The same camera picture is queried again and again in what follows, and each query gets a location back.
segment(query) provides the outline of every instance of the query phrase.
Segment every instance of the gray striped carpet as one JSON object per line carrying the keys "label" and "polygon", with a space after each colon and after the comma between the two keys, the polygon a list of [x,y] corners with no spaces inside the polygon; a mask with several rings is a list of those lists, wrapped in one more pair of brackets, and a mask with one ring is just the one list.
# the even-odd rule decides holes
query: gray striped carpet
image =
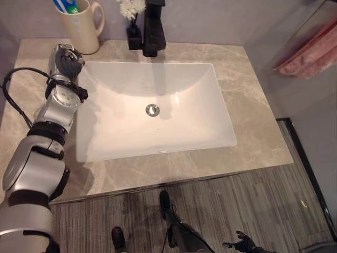
{"label": "gray striped carpet", "polygon": [[[215,252],[235,252],[221,244],[236,242],[236,230],[279,253],[332,241],[291,137],[283,122],[279,126],[294,164],[52,205],[61,252],[113,252],[110,232],[120,226],[130,253],[160,253],[166,229],[158,202],[162,189],[170,193],[183,221],[197,229]],[[164,252],[177,250],[166,244]]]}

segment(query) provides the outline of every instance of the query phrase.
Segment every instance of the marble countertop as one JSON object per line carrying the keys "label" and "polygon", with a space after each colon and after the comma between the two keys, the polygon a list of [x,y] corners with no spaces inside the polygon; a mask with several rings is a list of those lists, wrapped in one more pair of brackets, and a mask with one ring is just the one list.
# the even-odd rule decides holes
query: marble countertop
{"label": "marble countertop", "polygon": [[[29,66],[48,71],[48,58],[55,44],[68,39],[24,39],[15,67]],[[106,41],[86,61],[212,63],[226,101],[237,145],[121,158],[102,162],[75,160],[75,126],[65,145],[69,182],[58,200],[109,191],[155,186],[184,180],[238,173],[292,163],[267,99],[242,46],[168,43],[158,57],[129,51],[127,41]],[[26,114],[35,118],[45,102],[46,79],[29,71],[13,75],[9,92]],[[27,134],[21,116],[7,103],[0,128],[0,176],[20,140]]]}

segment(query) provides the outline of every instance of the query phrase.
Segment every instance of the silver robot arm segment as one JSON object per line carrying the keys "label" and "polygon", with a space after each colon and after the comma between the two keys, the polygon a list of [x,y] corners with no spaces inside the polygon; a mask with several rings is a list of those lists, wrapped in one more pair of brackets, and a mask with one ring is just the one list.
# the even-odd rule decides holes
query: silver robot arm segment
{"label": "silver robot arm segment", "polygon": [[56,45],[49,64],[47,102],[3,177],[0,253],[59,252],[49,202],[62,194],[67,183],[70,171],[62,161],[63,145],[87,92],[77,85],[84,60],[71,45]]}

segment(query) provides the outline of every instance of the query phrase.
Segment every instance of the white rectangular sink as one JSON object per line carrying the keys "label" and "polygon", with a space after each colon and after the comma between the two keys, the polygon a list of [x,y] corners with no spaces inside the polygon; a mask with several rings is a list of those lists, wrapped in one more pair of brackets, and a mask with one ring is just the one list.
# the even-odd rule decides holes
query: white rectangular sink
{"label": "white rectangular sink", "polygon": [[236,145],[212,64],[86,62],[78,82],[79,162]]}

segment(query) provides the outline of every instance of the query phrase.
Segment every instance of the cream mug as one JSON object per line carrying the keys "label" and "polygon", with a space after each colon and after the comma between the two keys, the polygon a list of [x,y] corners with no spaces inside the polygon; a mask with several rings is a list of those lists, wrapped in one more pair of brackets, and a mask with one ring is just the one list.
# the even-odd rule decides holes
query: cream mug
{"label": "cream mug", "polygon": [[[103,8],[97,2],[93,2],[91,5],[87,0],[77,0],[76,2],[80,8],[79,13],[69,14],[61,12],[57,8],[56,10],[62,17],[74,48],[82,54],[93,54],[100,47],[97,37],[101,34],[105,24]],[[96,9],[102,16],[97,29],[95,28],[93,15]]]}

